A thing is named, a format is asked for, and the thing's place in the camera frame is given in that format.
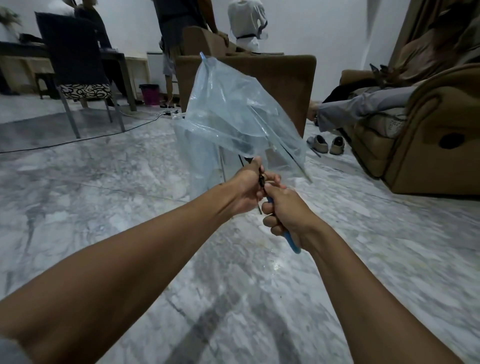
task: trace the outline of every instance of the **umbrella handle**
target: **umbrella handle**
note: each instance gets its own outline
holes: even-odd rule
[[[270,202],[271,204],[273,203],[273,199],[270,196],[267,196],[267,201]],[[292,248],[295,254],[301,253],[301,249],[295,245],[295,243],[293,242],[292,236],[290,235],[290,232],[288,230],[286,230],[283,233],[283,237],[287,240],[288,244],[290,245],[290,248]]]

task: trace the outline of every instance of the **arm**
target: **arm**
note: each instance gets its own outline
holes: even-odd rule
[[[198,6],[205,21],[210,27],[210,30],[215,34],[218,33],[218,29],[215,23],[215,15],[213,13],[212,0],[198,0]]]
[[[37,364],[96,362],[220,225],[257,206],[260,163],[60,261],[0,302],[0,335],[17,340]]]
[[[320,272],[356,363],[461,363],[368,270],[345,241],[292,190],[269,184],[274,200],[264,219],[275,235],[285,228]]]

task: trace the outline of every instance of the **sofa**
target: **sofa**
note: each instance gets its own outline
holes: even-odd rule
[[[216,57],[236,70],[255,77],[279,103],[303,137],[315,76],[316,58],[310,55],[284,56],[282,53],[252,54],[205,29],[192,26],[183,30],[185,56],[176,59],[182,111],[188,106],[190,93],[201,63],[199,56]]]
[[[480,19],[475,21],[467,44],[458,45],[464,49],[457,65],[418,86],[397,133],[389,135],[392,118],[386,114],[343,128],[367,172],[394,193],[480,195]],[[340,84],[372,77],[370,71],[346,70]]]

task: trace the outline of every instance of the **trash bin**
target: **trash bin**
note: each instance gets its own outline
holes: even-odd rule
[[[142,90],[145,105],[160,105],[160,86],[143,84],[139,87]]]

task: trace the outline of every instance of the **brown curtain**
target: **brown curtain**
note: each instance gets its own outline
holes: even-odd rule
[[[428,27],[437,19],[438,15],[457,1],[458,0],[423,0],[407,43],[424,35]]]

